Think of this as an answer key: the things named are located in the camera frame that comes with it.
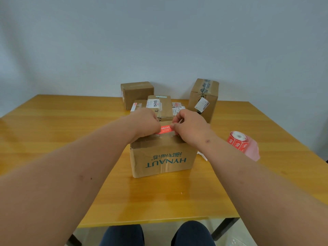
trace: person's left arm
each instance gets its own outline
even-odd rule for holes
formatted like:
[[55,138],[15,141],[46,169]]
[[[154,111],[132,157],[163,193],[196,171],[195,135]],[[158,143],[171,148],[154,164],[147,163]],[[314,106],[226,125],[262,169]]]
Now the person's left arm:
[[160,131],[142,108],[0,177],[0,245],[64,245],[127,144]]

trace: person's left hand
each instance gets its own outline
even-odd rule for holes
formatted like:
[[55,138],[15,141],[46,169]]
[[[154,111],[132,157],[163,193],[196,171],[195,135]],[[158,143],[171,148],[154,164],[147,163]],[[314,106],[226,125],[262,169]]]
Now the person's left hand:
[[161,124],[155,112],[149,108],[139,108],[125,118],[131,121],[131,125],[135,129],[133,141],[161,131]]

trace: person's right arm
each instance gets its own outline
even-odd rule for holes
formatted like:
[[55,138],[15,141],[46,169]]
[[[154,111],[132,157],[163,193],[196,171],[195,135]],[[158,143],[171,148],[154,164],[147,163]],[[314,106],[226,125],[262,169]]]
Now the person's right arm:
[[328,245],[327,205],[216,136],[196,112],[181,110],[171,127],[206,156],[257,245]]

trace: forearm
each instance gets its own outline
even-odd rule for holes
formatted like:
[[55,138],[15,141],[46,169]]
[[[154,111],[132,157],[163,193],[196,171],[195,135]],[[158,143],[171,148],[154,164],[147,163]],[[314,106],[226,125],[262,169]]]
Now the forearm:
[[326,205],[213,133],[204,138],[199,150],[258,245],[326,242]]
[[0,244],[64,245],[133,140],[130,125],[119,119],[2,176]]

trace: hand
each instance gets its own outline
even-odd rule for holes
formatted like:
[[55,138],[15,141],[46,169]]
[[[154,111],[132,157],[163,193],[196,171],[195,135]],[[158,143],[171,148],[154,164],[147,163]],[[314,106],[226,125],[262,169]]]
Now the hand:
[[205,119],[194,111],[180,110],[172,122],[170,127],[195,148],[198,148],[199,143],[205,138],[214,134]]
[[161,124],[155,112],[149,108],[139,108],[125,118],[131,121],[132,127],[135,129],[133,141],[161,131]]

